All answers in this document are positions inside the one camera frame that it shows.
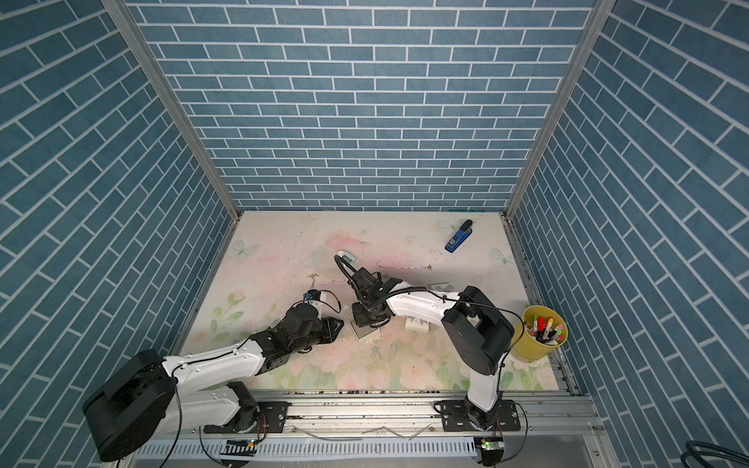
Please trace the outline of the white bow gift box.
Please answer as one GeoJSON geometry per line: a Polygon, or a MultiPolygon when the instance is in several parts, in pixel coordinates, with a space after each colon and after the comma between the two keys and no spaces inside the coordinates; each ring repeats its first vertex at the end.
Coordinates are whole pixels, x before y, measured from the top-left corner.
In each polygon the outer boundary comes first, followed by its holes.
{"type": "Polygon", "coordinates": [[[412,332],[419,332],[419,333],[428,333],[430,326],[427,321],[423,321],[421,319],[408,317],[405,322],[405,329],[407,331],[412,332]]]}

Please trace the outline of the white bow box lid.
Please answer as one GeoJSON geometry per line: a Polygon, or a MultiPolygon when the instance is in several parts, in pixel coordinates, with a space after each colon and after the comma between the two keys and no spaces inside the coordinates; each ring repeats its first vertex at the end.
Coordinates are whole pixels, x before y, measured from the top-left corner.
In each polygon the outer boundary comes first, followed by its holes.
{"type": "Polygon", "coordinates": [[[454,285],[450,282],[442,282],[442,283],[433,283],[428,286],[430,290],[435,290],[438,292],[445,292],[445,293],[452,293],[456,290],[454,285]]]}

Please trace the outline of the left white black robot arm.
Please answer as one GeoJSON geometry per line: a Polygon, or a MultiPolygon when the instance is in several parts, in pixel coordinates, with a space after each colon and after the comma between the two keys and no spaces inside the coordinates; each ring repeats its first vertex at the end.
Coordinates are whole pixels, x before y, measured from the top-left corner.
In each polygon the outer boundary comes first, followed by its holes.
{"type": "Polygon", "coordinates": [[[274,327],[242,342],[185,356],[147,349],[118,369],[82,406],[103,462],[136,452],[152,437],[209,426],[241,432],[259,421],[244,379],[286,365],[296,353],[333,343],[343,320],[309,303],[292,306],[274,327]]]}

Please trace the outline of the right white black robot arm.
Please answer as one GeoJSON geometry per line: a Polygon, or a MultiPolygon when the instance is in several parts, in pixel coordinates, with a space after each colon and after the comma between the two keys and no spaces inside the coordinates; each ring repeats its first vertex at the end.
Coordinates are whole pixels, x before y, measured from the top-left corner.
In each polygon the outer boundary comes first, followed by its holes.
{"type": "Polygon", "coordinates": [[[499,401],[503,359],[515,337],[515,327],[504,311],[479,289],[438,292],[399,282],[356,286],[354,320],[374,327],[392,317],[415,318],[442,327],[462,362],[470,368],[467,405],[487,415],[499,401]]]}

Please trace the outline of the blue black stapler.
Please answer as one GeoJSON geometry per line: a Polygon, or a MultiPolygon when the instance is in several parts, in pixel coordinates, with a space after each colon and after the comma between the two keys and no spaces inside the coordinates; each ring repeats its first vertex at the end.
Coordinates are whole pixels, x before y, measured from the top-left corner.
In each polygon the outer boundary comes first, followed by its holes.
{"type": "Polygon", "coordinates": [[[472,234],[472,225],[473,220],[466,220],[448,241],[445,250],[449,253],[454,253],[472,234]]]}

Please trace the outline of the yellow pen cup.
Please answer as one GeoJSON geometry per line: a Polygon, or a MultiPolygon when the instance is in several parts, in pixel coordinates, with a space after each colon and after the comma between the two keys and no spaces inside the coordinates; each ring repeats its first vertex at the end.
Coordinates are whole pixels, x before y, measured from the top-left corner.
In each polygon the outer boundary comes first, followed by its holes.
{"type": "Polygon", "coordinates": [[[554,310],[532,305],[522,314],[522,329],[511,353],[522,360],[541,360],[569,340],[570,329],[554,310]]]}

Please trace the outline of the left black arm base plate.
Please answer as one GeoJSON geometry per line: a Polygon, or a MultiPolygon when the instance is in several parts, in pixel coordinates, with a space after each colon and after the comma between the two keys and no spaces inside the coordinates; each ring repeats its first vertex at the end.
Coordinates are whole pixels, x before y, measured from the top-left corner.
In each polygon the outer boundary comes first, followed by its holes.
{"type": "Polygon", "coordinates": [[[224,425],[207,425],[203,427],[206,434],[245,434],[259,435],[282,433],[290,404],[282,401],[259,402],[238,411],[224,425]]]}

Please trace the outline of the aluminium front rail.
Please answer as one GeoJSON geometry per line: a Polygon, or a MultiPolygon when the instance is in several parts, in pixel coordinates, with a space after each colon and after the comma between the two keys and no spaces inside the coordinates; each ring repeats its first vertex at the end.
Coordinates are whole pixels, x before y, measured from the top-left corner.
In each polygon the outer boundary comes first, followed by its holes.
{"type": "Polygon", "coordinates": [[[127,457],[137,461],[220,460],[228,464],[365,457],[477,457],[502,452],[561,457],[577,450],[595,466],[616,463],[592,400],[554,392],[509,392],[499,420],[481,430],[458,393],[275,394],[261,396],[261,435],[209,434],[189,425],[177,438],[157,436],[127,457]]]}

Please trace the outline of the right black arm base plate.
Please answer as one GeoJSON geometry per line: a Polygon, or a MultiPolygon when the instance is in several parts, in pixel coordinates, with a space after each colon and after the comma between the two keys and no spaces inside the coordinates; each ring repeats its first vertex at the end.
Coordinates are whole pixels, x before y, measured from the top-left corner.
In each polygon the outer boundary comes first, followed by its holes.
{"type": "Polygon", "coordinates": [[[521,422],[516,404],[499,400],[489,411],[483,411],[468,399],[443,400],[432,405],[445,432],[495,431],[517,432],[521,422]]]}

